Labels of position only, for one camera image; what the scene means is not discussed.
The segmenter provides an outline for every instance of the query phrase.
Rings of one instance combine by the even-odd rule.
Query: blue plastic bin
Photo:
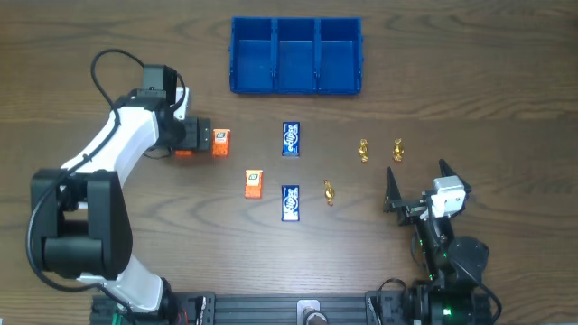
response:
[[[233,17],[229,82],[238,94],[361,91],[360,18]]]

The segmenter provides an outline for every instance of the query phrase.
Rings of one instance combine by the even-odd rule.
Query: wood grain surface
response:
[[[232,94],[233,15],[361,16],[361,94]],[[409,254],[413,229],[381,212],[402,137],[403,195],[430,189],[440,158],[473,186],[453,224],[490,248],[484,282],[504,304],[499,323],[578,322],[577,41],[574,0],[0,1],[0,318],[88,323],[92,293],[43,286],[24,230],[33,173],[76,155],[106,121],[89,64],[117,47],[176,68],[191,114],[232,130],[228,159],[142,159],[126,182],[134,253],[177,291],[363,293],[425,278]],[[141,71],[111,55],[98,75],[116,98]],[[299,159],[280,154],[287,120],[302,123]],[[244,170],[257,168],[264,197],[245,200]],[[287,183],[301,185],[299,223],[280,221]]]

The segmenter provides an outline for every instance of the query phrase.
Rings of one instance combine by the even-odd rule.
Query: table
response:
[[[233,15],[362,17],[361,94],[231,93]],[[177,291],[363,293],[393,276],[424,279],[409,254],[413,229],[382,212],[385,171],[416,199],[444,158],[473,186],[453,225],[489,246],[484,282],[504,304],[500,323],[577,321],[577,18],[578,4],[563,0],[4,1],[0,318],[88,322],[93,292],[43,286],[23,239],[33,173],[63,164],[107,119],[89,64],[117,47],[176,68],[194,92],[190,114],[232,130],[228,159],[143,158],[126,182],[134,253]],[[117,98],[141,71],[110,55],[98,76]],[[288,120],[301,121],[299,159],[281,156]],[[394,165],[397,137],[406,155]],[[245,169],[265,171],[261,200],[244,199]],[[287,183],[301,185],[299,223],[280,221]]]

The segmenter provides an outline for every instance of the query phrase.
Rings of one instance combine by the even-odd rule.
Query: orange tic tac box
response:
[[[263,171],[245,171],[245,198],[261,199],[263,194]]]
[[[228,148],[230,142],[231,130],[214,129],[213,130],[213,157],[228,157]]]

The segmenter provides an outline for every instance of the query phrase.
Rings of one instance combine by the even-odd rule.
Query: gold wrapped candy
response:
[[[335,190],[333,190],[329,181],[323,181],[325,183],[325,198],[327,199],[327,204],[333,205],[333,197],[335,196]]]
[[[396,139],[394,142],[396,143],[396,146],[394,146],[393,158],[394,161],[400,163],[404,158],[404,144],[402,144],[401,139]]]
[[[361,139],[359,142],[359,156],[361,156],[361,162],[367,163],[368,158],[368,140]]]

